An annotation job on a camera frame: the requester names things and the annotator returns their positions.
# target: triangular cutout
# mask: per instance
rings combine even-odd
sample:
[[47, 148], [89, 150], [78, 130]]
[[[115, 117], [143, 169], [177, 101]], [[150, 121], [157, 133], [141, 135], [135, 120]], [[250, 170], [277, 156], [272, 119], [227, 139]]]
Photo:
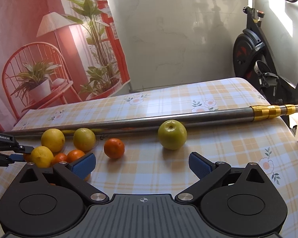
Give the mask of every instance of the triangular cutout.
[[248, 174], [246, 180], [252, 181], [252, 182], [264, 183], [263, 178], [261, 177], [261, 175], [259, 174], [259, 172], [256, 169], [250, 170], [250, 173]]
[[20, 183], [24, 182], [31, 182], [31, 181], [37, 181], [37, 176], [34, 173], [34, 170], [32, 168], [29, 168], [25, 174], [22, 176]]

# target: pink wall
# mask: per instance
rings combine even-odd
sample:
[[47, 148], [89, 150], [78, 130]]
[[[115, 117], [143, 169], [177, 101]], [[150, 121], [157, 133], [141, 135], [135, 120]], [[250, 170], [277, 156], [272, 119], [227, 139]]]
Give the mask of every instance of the pink wall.
[[[36, 38], [41, 19], [49, 11], [63, 14], [61, 0], [0, 0], [0, 97], [11, 112], [1, 83], [2, 69], [9, 57], [25, 44], [44, 41], [57, 46], [53, 33]], [[86, 83], [87, 77], [69, 27], [58, 30], [58, 34], [74, 86], [79, 90], [79, 85]], [[74, 102], [68, 94], [66, 97], [68, 102]]]

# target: chair backrest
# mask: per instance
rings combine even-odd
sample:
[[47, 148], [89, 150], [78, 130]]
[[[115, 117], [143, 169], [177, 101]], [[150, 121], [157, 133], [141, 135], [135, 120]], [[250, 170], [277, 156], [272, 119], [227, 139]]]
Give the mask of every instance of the chair backrest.
[[54, 64], [60, 64], [61, 66], [54, 69], [54, 74], [50, 75], [51, 81], [61, 78], [69, 81], [69, 77], [66, 73], [65, 60], [60, 51], [52, 44], [46, 42], [34, 42], [20, 47], [7, 61], [2, 71], [2, 85], [9, 100], [10, 106], [19, 120], [22, 109], [28, 106], [31, 101], [29, 94], [24, 96], [21, 93], [12, 93], [17, 87], [21, 85], [21, 82], [17, 81], [15, 77], [20, 72], [25, 72], [26, 69], [23, 66], [24, 63], [33, 65], [40, 61], [53, 62]]

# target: tablecloth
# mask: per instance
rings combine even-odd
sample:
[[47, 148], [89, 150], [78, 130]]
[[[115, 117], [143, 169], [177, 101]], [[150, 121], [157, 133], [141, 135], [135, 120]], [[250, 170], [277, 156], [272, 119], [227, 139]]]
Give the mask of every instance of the tablecloth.
[[[247, 81], [231, 78], [31, 110], [14, 130], [252, 105], [268, 105], [268, 102]], [[198, 181], [188, 166], [192, 151], [213, 162], [225, 161], [232, 167], [257, 162], [288, 207], [281, 235], [298, 237], [298, 143], [281, 118], [188, 129], [186, 144], [175, 152], [165, 151], [156, 133], [115, 135], [126, 146], [125, 155], [119, 160], [111, 160], [103, 152], [109, 137], [113, 136], [97, 136], [97, 146], [92, 150], [97, 164], [89, 180], [109, 197], [114, 193], [170, 193], [174, 197]], [[40, 145], [39, 140], [18, 141], [23, 145]], [[71, 138], [66, 138], [64, 152], [72, 149]], [[0, 168], [0, 197], [23, 165], [15, 163]]]

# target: ribbed black surface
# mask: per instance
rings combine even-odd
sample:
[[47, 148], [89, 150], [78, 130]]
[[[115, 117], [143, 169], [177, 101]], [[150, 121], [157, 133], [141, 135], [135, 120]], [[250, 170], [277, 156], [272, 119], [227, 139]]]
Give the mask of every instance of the ribbed black surface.
[[90, 208], [73, 229], [55, 238], [225, 238], [210, 228], [193, 206], [170, 195], [116, 195]]

